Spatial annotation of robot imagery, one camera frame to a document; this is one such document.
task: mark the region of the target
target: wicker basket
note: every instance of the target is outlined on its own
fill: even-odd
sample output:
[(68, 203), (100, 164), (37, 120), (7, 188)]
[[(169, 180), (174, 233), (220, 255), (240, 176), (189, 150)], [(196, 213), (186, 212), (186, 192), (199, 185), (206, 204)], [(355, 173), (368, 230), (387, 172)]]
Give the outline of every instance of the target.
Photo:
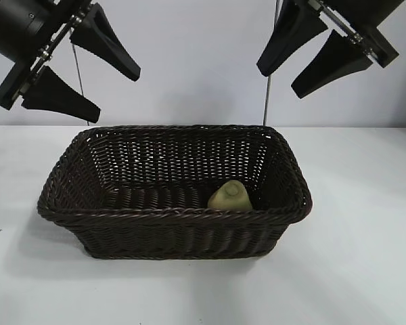
[[(230, 179), (254, 211), (206, 209)], [(269, 253), (312, 206), (284, 138), (269, 127), (101, 127), (77, 135), (38, 211), (100, 259), (234, 259)]]

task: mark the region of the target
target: white wall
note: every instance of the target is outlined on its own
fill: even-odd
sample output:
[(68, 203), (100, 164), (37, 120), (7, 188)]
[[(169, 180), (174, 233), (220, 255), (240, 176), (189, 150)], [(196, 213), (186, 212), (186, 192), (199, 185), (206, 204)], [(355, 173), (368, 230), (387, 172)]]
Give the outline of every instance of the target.
[[(100, 59), (78, 50), (86, 96), (103, 112), (100, 125), (242, 123), (263, 119), (266, 80), (256, 67), (273, 28), (275, 0), (100, 1), (137, 63), (134, 83)], [(328, 37), (321, 35), (273, 76), (269, 124), (406, 125), (406, 7), (382, 25), (401, 57), (299, 100), (290, 84)], [(51, 65), (75, 89), (69, 42)], [(0, 56), (0, 82), (11, 67)], [(0, 125), (84, 125), (51, 112), (0, 108)]]

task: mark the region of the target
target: white surface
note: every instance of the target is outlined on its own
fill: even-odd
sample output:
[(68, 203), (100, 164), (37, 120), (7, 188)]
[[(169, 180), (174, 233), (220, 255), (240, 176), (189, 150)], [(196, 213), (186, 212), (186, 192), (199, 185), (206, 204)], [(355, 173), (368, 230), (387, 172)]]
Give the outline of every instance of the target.
[(262, 259), (97, 261), (35, 205), (79, 127), (0, 127), (0, 325), (406, 325), (406, 129), (280, 129), (315, 208)]
[[(85, 94), (102, 109), (100, 125), (261, 123), (266, 79), (256, 62), (273, 30), (275, 0), (100, 1), (114, 30), (142, 67), (125, 79), (78, 49)], [(280, 126), (406, 125), (406, 5), (380, 27), (400, 52), (299, 100), (290, 85), (329, 31), (296, 52), (273, 75), (269, 124)], [(51, 65), (75, 89), (74, 58), (65, 41)], [(0, 82), (11, 67), (0, 56)], [(0, 125), (84, 125), (52, 112), (0, 108)]]

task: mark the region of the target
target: rectangular basket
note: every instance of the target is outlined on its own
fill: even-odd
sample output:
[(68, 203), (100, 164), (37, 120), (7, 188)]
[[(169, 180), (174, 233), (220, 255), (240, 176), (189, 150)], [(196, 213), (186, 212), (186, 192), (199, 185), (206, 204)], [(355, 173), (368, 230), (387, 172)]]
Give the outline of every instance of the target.
[[(226, 181), (254, 210), (206, 209)], [(269, 253), (311, 195), (269, 127), (100, 127), (78, 134), (51, 172), (42, 217), (100, 259), (234, 259)]]

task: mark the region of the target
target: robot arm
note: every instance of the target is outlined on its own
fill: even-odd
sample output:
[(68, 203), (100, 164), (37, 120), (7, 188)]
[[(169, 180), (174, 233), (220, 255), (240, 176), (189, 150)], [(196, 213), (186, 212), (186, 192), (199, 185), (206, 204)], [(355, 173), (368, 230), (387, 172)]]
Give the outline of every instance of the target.
[(96, 123), (100, 109), (70, 88), (45, 63), (72, 32), (75, 45), (136, 81), (140, 67), (118, 40), (99, 4), (91, 0), (0, 0), (0, 53), (15, 62), (0, 86), (0, 106), (18, 96), (29, 110), (49, 110)]
[(378, 26), (403, 0), (284, 0), (278, 21), (258, 68), (274, 73), (299, 47), (328, 27), (326, 15), (345, 34), (333, 30), (315, 59), (292, 84), (299, 98), (348, 74), (368, 69), (373, 61), (387, 67), (399, 54)]
[[(347, 74), (366, 70), (373, 61), (386, 67), (398, 53), (378, 26), (402, 2), (284, 0), (258, 68), (270, 75), (299, 47), (328, 29), (321, 15), (335, 22), (345, 36), (332, 31), (316, 58), (293, 82), (300, 98)], [(99, 4), (91, 0), (0, 0), (0, 53), (15, 62), (0, 86), (0, 106), (10, 110), (22, 96), (22, 105), (29, 110), (98, 121), (100, 109), (45, 65), (68, 33), (75, 45), (129, 79), (139, 78), (140, 67), (120, 43)]]

